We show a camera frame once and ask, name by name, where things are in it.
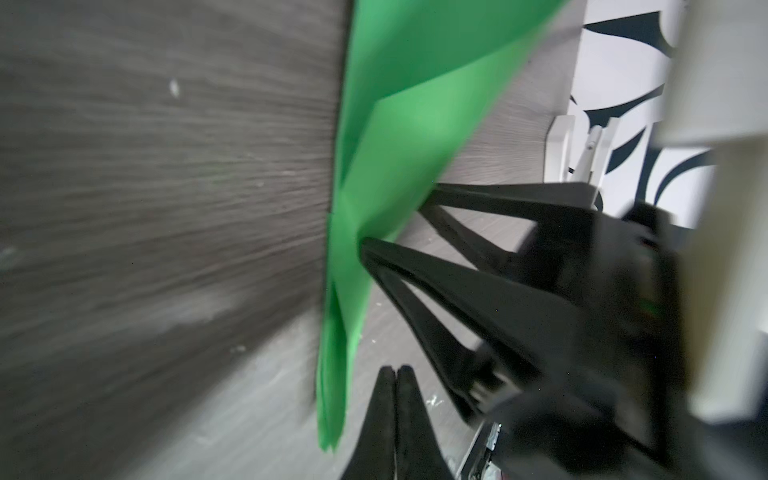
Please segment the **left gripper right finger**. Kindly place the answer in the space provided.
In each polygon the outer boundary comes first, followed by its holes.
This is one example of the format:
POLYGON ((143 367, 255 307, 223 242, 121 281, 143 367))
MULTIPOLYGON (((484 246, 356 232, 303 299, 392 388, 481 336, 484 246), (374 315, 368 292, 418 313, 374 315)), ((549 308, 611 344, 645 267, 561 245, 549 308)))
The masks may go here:
POLYGON ((440 451, 413 368, 402 366, 395 387, 397 478, 453 480, 440 451))

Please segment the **green square paper sheet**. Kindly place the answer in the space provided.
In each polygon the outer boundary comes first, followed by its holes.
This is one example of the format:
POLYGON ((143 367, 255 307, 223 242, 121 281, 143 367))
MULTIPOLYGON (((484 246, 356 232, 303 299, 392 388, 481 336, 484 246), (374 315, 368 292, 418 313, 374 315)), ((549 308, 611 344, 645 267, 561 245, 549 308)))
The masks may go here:
POLYGON ((372 288, 360 242, 398 236, 561 8, 559 1, 354 3, 316 371, 322 450, 335 450, 343 436, 372 288))

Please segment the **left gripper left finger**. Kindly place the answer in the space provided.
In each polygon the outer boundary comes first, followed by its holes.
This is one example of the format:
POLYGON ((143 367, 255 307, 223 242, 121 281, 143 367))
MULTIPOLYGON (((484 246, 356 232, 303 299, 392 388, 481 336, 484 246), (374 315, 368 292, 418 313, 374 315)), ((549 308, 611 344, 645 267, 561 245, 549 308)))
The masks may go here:
POLYGON ((396 373, 379 370, 360 435, 342 480, 392 480, 396 474, 396 373))

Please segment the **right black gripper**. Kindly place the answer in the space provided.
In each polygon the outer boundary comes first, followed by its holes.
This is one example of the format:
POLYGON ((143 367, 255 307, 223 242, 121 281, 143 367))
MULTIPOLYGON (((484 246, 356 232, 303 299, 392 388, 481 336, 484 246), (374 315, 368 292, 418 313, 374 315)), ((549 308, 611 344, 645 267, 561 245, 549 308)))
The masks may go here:
POLYGON ((597 193, 441 183, 419 213, 481 271, 373 238, 360 260, 460 417, 500 425, 492 460, 504 478, 765 478, 765 413, 713 423, 692 413, 668 214, 638 203, 613 218, 592 209, 597 193), (485 347, 464 347, 415 289, 485 347), (506 379, 531 384, 500 403, 489 389, 506 379))

